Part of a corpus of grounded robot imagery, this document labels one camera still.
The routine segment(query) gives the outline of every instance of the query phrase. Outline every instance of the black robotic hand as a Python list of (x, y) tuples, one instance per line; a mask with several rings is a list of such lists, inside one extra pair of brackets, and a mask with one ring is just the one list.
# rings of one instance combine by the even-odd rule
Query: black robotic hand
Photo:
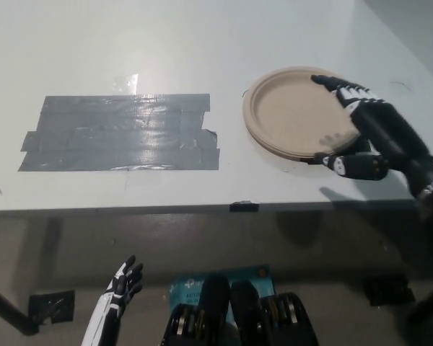
[(370, 89), (344, 79), (312, 75), (311, 80), (316, 84), (323, 85), (329, 92), (334, 94), (343, 108), (350, 114), (362, 103), (373, 106), (387, 103), (385, 100), (375, 95)]
[(317, 163), (334, 171), (337, 171), (334, 167), (340, 164), (340, 168), (344, 169), (337, 173), (342, 177), (379, 180), (389, 169), (398, 170), (406, 177), (411, 176), (411, 162), (424, 156), (430, 157), (425, 143), (394, 106), (379, 98), (370, 89), (336, 77), (312, 75), (311, 80), (335, 95), (340, 105), (350, 114), (357, 130), (380, 152), (380, 156), (367, 158), (324, 157), (323, 154), (318, 154)]

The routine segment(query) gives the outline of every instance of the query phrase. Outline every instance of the tape patch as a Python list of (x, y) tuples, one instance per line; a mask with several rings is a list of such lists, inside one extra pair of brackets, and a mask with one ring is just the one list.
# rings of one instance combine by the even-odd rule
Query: tape patch
[(49, 96), (22, 172), (219, 168), (209, 94)]

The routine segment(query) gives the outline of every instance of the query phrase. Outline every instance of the stacked plates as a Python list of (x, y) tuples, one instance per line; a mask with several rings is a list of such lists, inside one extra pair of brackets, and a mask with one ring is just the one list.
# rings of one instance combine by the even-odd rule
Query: stacked plates
[(317, 152), (336, 154), (359, 137), (349, 114), (312, 74), (334, 76), (319, 68), (285, 68), (258, 80), (245, 94), (244, 121), (262, 147), (293, 160)]

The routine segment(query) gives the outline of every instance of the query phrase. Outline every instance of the floor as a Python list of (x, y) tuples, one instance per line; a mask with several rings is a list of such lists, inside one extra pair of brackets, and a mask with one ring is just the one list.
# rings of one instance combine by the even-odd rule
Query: floor
[(144, 290), (128, 306), (118, 345), (158, 345), (177, 276), (270, 264), (278, 292), (302, 299), (322, 346), (433, 345), (433, 319), (411, 327), (411, 306), (369, 305), (360, 281), (404, 271), (417, 299), (433, 265), (408, 211), (239, 213), (0, 219), (0, 291), (26, 311), (30, 294), (75, 290), (73, 322), (23, 337), (0, 320), (0, 345), (80, 345), (99, 295), (135, 254)]

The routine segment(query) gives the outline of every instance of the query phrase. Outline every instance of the white table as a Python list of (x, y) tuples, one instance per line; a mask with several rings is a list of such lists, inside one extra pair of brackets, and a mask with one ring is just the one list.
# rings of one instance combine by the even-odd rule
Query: white table
[[(317, 66), (391, 101), (433, 152), (433, 0), (0, 1), (0, 213), (173, 213), (404, 203), (403, 178), (343, 179), (268, 153), (242, 94), (260, 76)], [(18, 172), (46, 95), (209, 93), (218, 171)]]

